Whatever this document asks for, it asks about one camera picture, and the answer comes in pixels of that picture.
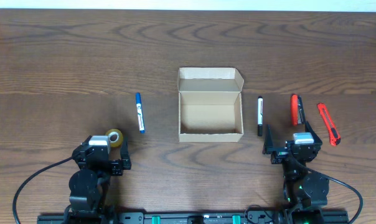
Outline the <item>blue whiteboard marker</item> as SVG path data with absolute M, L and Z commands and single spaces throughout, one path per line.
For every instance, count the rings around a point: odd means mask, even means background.
M 137 109 L 137 115 L 138 115 L 139 132 L 141 134 L 144 134 L 145 133 L 145 125 L 144 125 L 144 116 L 143 116 L 143 109 L 142 109 L 142 102 L 141 102 L 140 93 L 136 93 L 136 109 Z

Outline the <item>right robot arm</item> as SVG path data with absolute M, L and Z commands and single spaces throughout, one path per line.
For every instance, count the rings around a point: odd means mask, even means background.
M 294 133 L 285 146 L 273 144 L 270 126 L 266 128 L 263 154 L 270 156 L 274 165 L 283 168 L 283 196 L 288 206 L 273 215 L 274 223 L 324 223 L 321 207 L 327 205 L 329 179 L 311 171 L 307 163 L 321 150 L 322 141 L 305 122 L 303 133 Z

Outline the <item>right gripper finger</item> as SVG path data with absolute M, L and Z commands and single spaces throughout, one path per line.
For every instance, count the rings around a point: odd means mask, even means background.
M 266 127 L 263 128 L 263 130 L 265 132 L 265 141 L 263 145 L 262 154 L 271 154 L 273 151 L 273 140 L 270 125 L 267 124 Z
M 321 144 L 322 143 L 322 140 L 319 138 L 319 136 L 314 132 L 313 128 L 311 127 L 309 121 L 306 121 L 305 125 L 305 131 L 307 133 L 310 133 L 311 136 L 313 137 L 314 139 L 314 144 Z

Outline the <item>black whiteboard marker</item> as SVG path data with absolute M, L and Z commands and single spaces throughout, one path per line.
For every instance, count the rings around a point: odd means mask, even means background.
M 258 136 L 263 135 L 263 97 L 258 97 L 258 116 L 257 116 L 257 134 Z

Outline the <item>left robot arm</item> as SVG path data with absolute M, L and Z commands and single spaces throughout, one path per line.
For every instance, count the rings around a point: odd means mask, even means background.
M 113 176 L 130 170 L 131 160 L 126 139 L 116 144 L 120 158 L 111 160 L 109 136 L 89 136 L 72 152 L 78 172 L 69 180 L 70 205 L 63 215 L 64 223 L 118 223 L 114 207 L 105 200 Z

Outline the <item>cardboard box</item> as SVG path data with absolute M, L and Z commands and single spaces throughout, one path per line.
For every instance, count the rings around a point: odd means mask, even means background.
M 239 142 L 244 79 L 233 67 L 181 67 L 177 76 L 180 142 Z

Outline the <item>orange black stapler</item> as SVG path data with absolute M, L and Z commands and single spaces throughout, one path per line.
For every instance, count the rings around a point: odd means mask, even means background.
M 297 94 L 291 95 L 290 109 L 291 109 L 291 123 L 293 126 L 304 124 L 306 122 L 303 101 L 299 95 Z

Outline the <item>orange utility knife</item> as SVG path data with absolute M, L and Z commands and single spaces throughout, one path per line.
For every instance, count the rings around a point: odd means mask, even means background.
M 336 129 L 336 125 L 329 114 L 327 106 L 324 103 L 318 103 L 317 108 L 322 120 L 324 121 L 324 124 L 326 125 L 327 132 L 329 134 L 329 143 L 332 146 L 337 146 L 341 142 L 341 136 Z

